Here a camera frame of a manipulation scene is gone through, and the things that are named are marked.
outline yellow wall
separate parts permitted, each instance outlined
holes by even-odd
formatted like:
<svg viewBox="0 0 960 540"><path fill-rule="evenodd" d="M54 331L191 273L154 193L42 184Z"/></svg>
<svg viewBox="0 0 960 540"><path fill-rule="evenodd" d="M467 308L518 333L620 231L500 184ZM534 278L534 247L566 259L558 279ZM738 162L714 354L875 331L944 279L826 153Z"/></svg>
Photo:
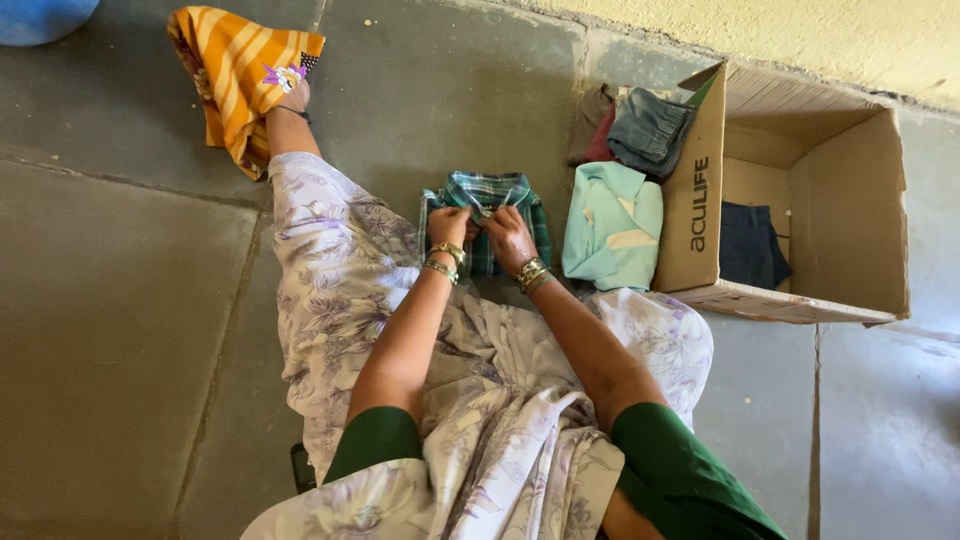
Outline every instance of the yellow wall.
<svg viewBox="0 0 960 540"><path fill-rule="evenodd" d="M960 109L960 0L525 0Z"/></svg>

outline woman's hand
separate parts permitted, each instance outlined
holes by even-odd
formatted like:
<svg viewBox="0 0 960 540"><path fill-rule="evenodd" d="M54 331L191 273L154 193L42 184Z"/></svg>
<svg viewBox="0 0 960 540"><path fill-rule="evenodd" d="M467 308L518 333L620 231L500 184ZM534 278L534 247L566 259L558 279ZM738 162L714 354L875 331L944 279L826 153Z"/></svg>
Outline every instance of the woman's hand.
<svg viewBox="0 0 960 540"><path fill-rule="evenodd" d="M449 243L463 249L465 240L472 240L476 236L476 229L468 234L470 222L470 208L447 207L430 212L426 219L426 233L430 235L433 245Z"/></svg>
<svg viewBox="0 0 960 540"><path fill-rule="evenodd" d="M523 223L520 212L516 207L504 207L497 210L493 217L480 220L480 226L487 232L490 245L496 260L511 276L530 262L531 258L539 257L537 247L527 225Z"/></svg>

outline blue container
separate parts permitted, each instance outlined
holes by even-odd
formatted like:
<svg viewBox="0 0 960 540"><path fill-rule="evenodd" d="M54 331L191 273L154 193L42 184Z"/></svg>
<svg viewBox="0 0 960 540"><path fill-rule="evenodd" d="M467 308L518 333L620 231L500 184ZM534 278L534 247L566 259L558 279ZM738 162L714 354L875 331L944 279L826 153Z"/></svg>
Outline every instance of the blue container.
<svg viewBox="0 0 960 540"><path fill-rule="evenodd" d="M56 41L84 24L100 0L0 0L0 44Z"/></svg>

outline brown cloth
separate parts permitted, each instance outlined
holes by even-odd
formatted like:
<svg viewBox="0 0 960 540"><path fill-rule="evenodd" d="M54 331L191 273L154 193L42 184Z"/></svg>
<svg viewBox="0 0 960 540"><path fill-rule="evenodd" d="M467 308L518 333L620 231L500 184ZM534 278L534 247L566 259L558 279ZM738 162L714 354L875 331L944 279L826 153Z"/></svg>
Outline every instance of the brown cloth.
<svg viewBox="0 0 960 540"><path fill-rule="evenodd" d="M584 94L584 99L580 102L580 111L577 112L577 119L573 121L573 137L570 139L570 150L566 155L566 163L571 167L588 162L587 148L601 120L610 110L611 103L613 103L613 92L607 83L588 90Z"/></svg>

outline green sleeve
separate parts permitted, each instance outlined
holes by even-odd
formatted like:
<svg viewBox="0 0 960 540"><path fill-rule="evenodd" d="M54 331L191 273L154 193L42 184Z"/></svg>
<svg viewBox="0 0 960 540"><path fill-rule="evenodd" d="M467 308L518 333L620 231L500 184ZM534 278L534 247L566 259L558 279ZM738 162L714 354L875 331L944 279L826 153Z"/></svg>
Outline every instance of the green sleeve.
<svg viewBox="0 0 960 540"><path fill-rule="evenodd" d="M627 407L611 439L626 460L617 485L668 540L786 538L669 407Z"/></svg>
<svg viewBox="0 0 960 540"><path fill-rule="evenodd" d="M395 406L375 406L356 415L340 437L324 484L377 463L405 457L423 459L420 430L410 413Z"/></svg>

